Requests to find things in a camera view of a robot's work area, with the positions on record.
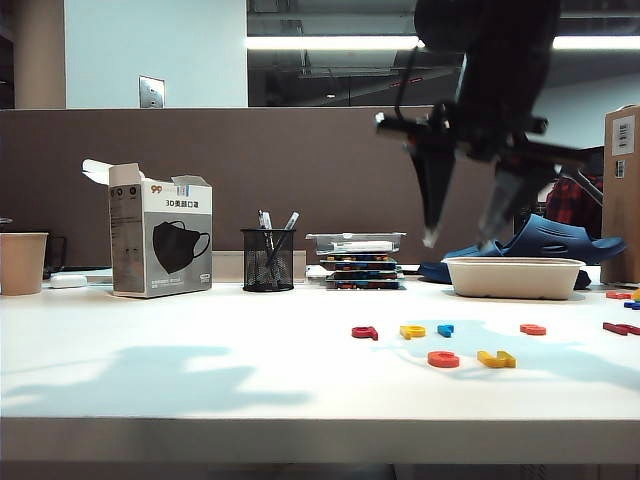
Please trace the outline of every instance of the paper cup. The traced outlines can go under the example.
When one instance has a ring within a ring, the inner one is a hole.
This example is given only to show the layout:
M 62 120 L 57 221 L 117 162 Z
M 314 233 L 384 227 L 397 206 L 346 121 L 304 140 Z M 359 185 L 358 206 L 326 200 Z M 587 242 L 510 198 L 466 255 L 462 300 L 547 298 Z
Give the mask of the paper cup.
M 47 235 L 0 233 L 0 294 L 40 292 Z

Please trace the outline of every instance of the cubicle partition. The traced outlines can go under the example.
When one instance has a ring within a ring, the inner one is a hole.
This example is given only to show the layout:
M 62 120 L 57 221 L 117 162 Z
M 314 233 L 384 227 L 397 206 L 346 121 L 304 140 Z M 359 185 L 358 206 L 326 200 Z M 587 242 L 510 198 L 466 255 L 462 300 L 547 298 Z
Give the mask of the cubicle partition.
M 300 212 L 306 233 L 406 232 L 396 258 L 437 260 L 473 242 L 492 172 L 460 165 L 434 249 L 422 245 L 422 206 L 402 139 L 376 134 L 389 108 L 24 110 L 0 112 L 0 216 L 16 230 L 68 239 L 67 264 L 108 265 L 107 189 L 85 158 L 138 162 L 147 177 L 204 177 L 214 187 L 214 250 L 241 250 L 240 228 L 269 210 L 274 227 Z M 425 108 L 407 108 L 406 115 Z

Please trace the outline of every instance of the slipper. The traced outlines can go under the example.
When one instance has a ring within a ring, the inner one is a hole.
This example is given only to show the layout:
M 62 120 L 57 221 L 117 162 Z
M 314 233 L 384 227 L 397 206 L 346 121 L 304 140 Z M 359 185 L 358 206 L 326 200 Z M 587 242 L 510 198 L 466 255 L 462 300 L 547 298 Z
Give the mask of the slipper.
M 418 273 L 422 275 L 425 280 L 435 283 L 446 283 L 451 285 L 451 276 L 449 275 L 449 267 L 443 262 L 422 262 L 418 268 Z M 584 270 L 578 271 L 576 277 L 576 283 L 573 285 L 574 290 L 584 290 L 591 284 L 591 278 L 589 274 Z
M 471 246 L 446 253 L 451 257 L 547 257 L 580 260 L 587 265 L 600 263 L 614 257 L 627 248 L 621 237 L 607 237 L 594 240 L 584 227 L 554 222 L 532 213 L 520 231 L 502 245 L 493 240 L 482 251 Z M 451 284 L 449 268 L 442 262 L 423 262 L 418 273 L 426 280 Z M 591 283 L 589 275 L 580 270 L 574 290 L 582 290 Z
M 504 257 L 571 258 L 587 265 L 600 263 L 627 248 L 621 237 L 594 240 L 584 227 L 554 222 L 534 213 L 509 243 L 494 243 Z M 445 254 L 445 258 L 469 256 L 494 255 L 484 255 L 475 246 Z

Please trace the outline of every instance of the plastic storage box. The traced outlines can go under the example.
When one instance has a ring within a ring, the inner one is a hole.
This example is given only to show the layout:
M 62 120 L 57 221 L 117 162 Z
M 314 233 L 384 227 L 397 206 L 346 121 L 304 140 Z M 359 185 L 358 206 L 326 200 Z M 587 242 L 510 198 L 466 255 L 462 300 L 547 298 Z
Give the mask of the plastic storage box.
M 400 239 L 406 233 L 309 233 L 315 240 L 316 253 L 393 253 L 400 250 Z

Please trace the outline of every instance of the black pen holder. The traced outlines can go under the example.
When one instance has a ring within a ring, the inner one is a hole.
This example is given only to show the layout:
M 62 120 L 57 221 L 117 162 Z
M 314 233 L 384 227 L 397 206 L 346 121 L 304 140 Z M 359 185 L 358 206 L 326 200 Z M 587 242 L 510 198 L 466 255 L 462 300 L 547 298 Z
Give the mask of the black pen holder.
M 295 230 L 243 228 L 244 287 L 249 292 L 282 292 L 293 288 Z

